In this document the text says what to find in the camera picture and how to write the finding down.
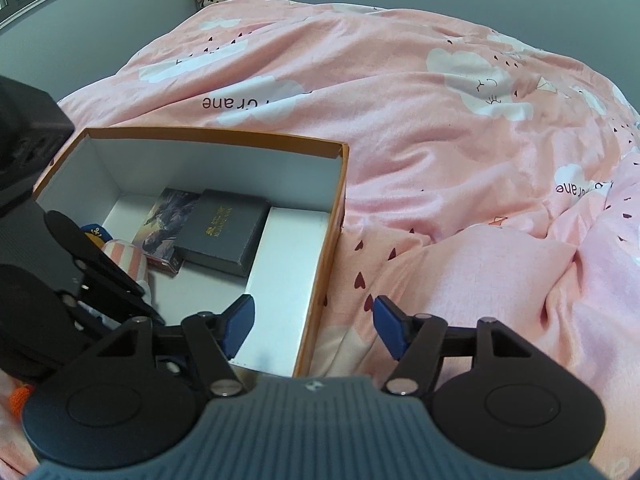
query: metal screw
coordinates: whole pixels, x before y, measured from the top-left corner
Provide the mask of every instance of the metal screw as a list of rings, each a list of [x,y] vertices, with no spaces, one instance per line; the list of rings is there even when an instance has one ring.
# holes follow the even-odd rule
[[[242,391],[242,384],[233,379],[220,379],[211,383],[209,389],[219,397],[233,397]]]
[[[307,390],[309,390],[310,392],[316,393],[316,391],[321,390],[322,388],[324,388],[324,384],[322,384],[318,380],[313,380],[313,381],[309,381],[307,384],[305,384],[305,388]]]
[[[418,383],[413,379],[398,377],[386,384],[386,389],[394,395],[411,395],[418,391]]]
[[[166,369],[169,370],[173,375],[180,374],[180,367],[173,361],[167,361],[165,363],[165,366],[166,366]]]
[[[66,306],[70,306],[70,307],[76,307],[78,306],[78,302],[76,301],[76,298],[74,298],[71,294],[63,294],[62,298],[60,298],[62,300],[62,303],[64,303]]]

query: black circular disc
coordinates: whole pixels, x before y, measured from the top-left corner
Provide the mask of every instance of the black circular disc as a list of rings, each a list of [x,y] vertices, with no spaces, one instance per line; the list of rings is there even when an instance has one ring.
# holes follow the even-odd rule
[[[604,430],[598,397],[562,368],[532,374],[523,359],[444,383],[431,417],[456,446],[494,465],[545,470],[593,453]]]
[[[534,384],[508,384],[496,388],[485,400],[486,410],[514,428],[536,428],[548,424],[560,413],[556,396]]]
[[[169,374],[114,366],[65,370],[41,384],[22,412],[34,453],[76,469],[134,465],[177,444],[197,420],[196,399]]]
[[[140,394],[133,388],[120,384],[97,384],[71,395],[66,409],[78,424],[108,428],[135,417],[141,403]]]

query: dark gray book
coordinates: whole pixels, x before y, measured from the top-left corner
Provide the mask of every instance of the dark gray book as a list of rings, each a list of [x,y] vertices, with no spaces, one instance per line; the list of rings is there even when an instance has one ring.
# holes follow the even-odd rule
[[[207,189],[175,239],[175,251],[188,262],[245,278],[269,209],[260,197]]]

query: pink duvet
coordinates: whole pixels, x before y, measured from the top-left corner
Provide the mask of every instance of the pink duvet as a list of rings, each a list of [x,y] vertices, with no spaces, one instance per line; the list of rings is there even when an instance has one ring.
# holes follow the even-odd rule
[[[313,372],[384,380],[394,362],[372,325],[378,294],[451,325],[495,316],[602,398],[593,463],[614,480],[640,466],[640,116],[583,63],[418,10],[234,0],[61,106],[78,130],[347,142]]]

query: orange object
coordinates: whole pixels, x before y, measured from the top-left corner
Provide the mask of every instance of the orange object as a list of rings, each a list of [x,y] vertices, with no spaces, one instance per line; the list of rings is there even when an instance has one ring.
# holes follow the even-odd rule
[[[20,386],[20,388],[16,388],[9,395],[9,409],[17,418],[20,418],[22,409],[32,391],[33,386]]]

